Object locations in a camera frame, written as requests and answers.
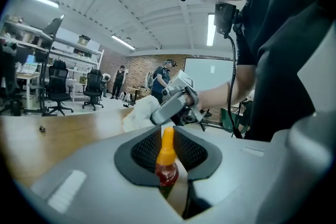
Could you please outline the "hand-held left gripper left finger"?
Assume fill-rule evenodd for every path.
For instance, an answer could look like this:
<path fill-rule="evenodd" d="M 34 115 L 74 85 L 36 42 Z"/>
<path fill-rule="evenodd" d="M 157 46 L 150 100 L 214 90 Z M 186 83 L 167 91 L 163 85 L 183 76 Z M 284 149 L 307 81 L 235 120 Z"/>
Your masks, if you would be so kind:
<path fill-rule="evenodd" d="M 159 126 L 76 150 L 18 189 L 47 223 L 182 223 L 159 191 Z"/>

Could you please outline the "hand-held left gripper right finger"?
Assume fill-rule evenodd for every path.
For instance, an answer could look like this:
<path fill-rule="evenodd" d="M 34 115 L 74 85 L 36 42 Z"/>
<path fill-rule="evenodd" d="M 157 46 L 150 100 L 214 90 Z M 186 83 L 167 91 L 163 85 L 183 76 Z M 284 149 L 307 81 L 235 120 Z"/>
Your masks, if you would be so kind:
<path fill-rule="evenodd" d="M 290 208 L 281 181 L 287 131 L 270 142 L 240 140 L 187 127 L 174 129 L 187 170 L 183 217 L 175 223 L 285 223 Z"/>

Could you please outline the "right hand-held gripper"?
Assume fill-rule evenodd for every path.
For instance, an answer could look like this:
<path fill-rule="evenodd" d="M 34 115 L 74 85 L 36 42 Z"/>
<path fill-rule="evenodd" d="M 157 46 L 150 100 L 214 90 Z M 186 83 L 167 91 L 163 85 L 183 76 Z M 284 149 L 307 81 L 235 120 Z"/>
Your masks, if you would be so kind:
<path fill-rule="evenodd" d="M 154 125 L 162 125 L 172 121 L 177 125 L 198 122 L 201 123 L 205 112 L 197 109 L 199 95 L 193 88 L 194 81 L 182 70 L 180 70 L 170 81 L 162 94 L 164 97 L 171 97 L 164 101 L 150 117 Z M 194 99 L 195 105 L 187 106 L 184 94 L 188 93 Z"/>

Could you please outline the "person's right hand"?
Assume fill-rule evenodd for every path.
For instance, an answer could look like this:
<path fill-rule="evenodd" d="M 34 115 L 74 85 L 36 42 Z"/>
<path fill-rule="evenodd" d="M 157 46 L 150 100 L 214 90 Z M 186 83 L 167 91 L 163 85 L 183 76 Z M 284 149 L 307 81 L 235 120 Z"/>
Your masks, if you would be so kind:
<path fill-rule="evenodd" d="M 195 105 L 195 102 L 194 102 L 193 97 L 192 97 L 191 95 L 189 95 L 188 93 L 185 93 L 185 94 L 184 94 L 184 98 L 185 98 L 185 101 L 186 101 L 186 105 L 187 105 L 187 106 L 193 106 L 193 105 Z M 202 110 L 202 103 L 201 103 L 200 98 L 198 99 L 198 102 L 197 102 L 197 109 L 198 109 L 199 111 Z"/>

